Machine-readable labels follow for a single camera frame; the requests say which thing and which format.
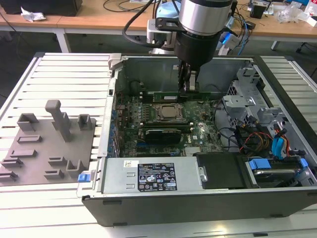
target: power supply label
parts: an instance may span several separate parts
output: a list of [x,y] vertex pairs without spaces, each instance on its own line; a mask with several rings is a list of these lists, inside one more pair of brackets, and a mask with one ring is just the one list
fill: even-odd
[[174,163],[138,164],[138,190],[140,192],[177,190]]

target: gray block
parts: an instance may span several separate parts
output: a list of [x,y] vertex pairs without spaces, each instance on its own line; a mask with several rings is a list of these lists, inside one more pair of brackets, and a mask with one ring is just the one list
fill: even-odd
[[17,124],[21,128],[22,131],[35,131],[32,126],[33,123],[38,123],[39,121],[36,119],[33,113],[24,113],[18,119]]
[[67,161],[65,160],[64,157],[52,156],[52,157],[49,157],[49,164],[51,166],[54,166],[54,165],[66,165]]
[[26,136],[20,136],[17,139],[17,142],[19,144],[22,143],[35,143],[35,142],[40,142],[42,140],[40,135],[26,135]]
[[48,100],[48,102],[45,105],[45,110],[52,115],[55,121],[55,129],[58,128],[64,141],[69,142],[71,140],[71,134],[69,131],[68,121],[64,118],[63,114],[61,113],[60,106],[61,104],[59,100]]
[[23,165],[23,162],[19,158],[13,158],[13,159],[4,159],[2,162],[0,162],[2,166],[5,168],[12,168],[12,167],[21,167]]
[[35,157],[35,150],[12,150],[10,157],[15,158],[26,158],[26,157]]
[[78,161],[77,166],[74,166],[70,160],[67,161],[66,172],[68,172],[72,178],[77,178],[84,170],[85,167],[80,160]]
[[46,179],[62,179],[64,178],[64,173],[61,170],[49,170],[45,171],[44,177]]
[[92,124],[88,114],[80,114],[77,119],[80,130],[91,130]]
[[6,171],[0,173],[0,182],[14,182],[18,179],[18,175],[16,175],[13,171]]
[[[76,167],[80,160],[84,168],[88,169],[96,120],[91,119],[91,130],[80,130],[77,119],[70,119],[71,125],[69,130],[72,135],[72,140],[67,143],[64,142],[59,131],[54,129],[52,121],[52,119],[40,119],[38,123],[32,124],[35,131],[28,131],[27,134],[22,130],[18,131],[5,159],[13,159],[10,157],[13,151],[35,150],[36,153],[34,157],[28,158],[14,155],[23,162],[24,165],[21,167],[12,167],[9,168],[10,171],[8,171],[4,166],[1,166],[0,173],[13,171],[18,175],[18,179],[16,179],[16,181],[12,179],[0,181],[0,186],[77,182],[77,177],[71,177],[66,171],[67,160],[70,160]],[[41,135],[42,138],[40,142],[18,143],[17,141],[20,137],[38,135]],[[49,163],[53,161],[50,160],[50,158],[53,157],[64,157],[65,163],[63,159],[61,159],[61,163]],[[44,174],[46,174],[45,171],[56,171],[58,169],[63,172],[63,178],[46,179],[44,176]]]

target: black box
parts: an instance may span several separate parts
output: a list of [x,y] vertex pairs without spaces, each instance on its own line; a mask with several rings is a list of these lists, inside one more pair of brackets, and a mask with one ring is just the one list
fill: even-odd
[[82,0],[0,0],[7,14],[20,14],[21,7],[48,15],[76,16]]

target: wooden table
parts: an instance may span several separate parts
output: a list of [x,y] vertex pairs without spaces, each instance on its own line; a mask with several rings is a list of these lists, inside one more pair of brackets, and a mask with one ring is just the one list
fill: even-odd
[[[121,35],[121,30],[127,21],[135,14],[133,12],[111,12],[103,8],[105,0],[83,0],[83,5],[76,17],[48,16],[45,21],[30,23],[20,15],[7,15],[1,8],[4,17],[17,31],[52,32],[57,35],[61,51],[70,52],[67,33],[78,34],[107,34]],[[110,9],[119,10],[117,4],[122,0],[112,0],[106,6]],[[317,28],[308,23],[278,23],[274,16],[263,16],[262,19],[250,18],[250,13],[240,9],[247,0],[239,0],[238,9],[246,18],[256,24],[252,32],[252,40],[268,41],[293,41],[293,42],[317,42]],[[137,3],[124,3],[126,8],[140,6]],[[146,35],[147,21],[152,17],[152,7],[141,14],[129,28],[130,35]],[[236,21],[233,31],[240,32],[241,26]],[[0,30],[11,31],[12,29],[0,18]]]

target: plastic bag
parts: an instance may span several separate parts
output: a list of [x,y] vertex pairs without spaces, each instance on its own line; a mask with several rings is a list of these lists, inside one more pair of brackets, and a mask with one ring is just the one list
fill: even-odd
[[305,13],[310,16],[317,16],[317,0],[310,0],[305,9]]
[[276,18],[279,23],[295,21],[298,23],[297,16],[302,12],[298,9],[298,4],[296,2],[291,2],[284,10],[277,12]]

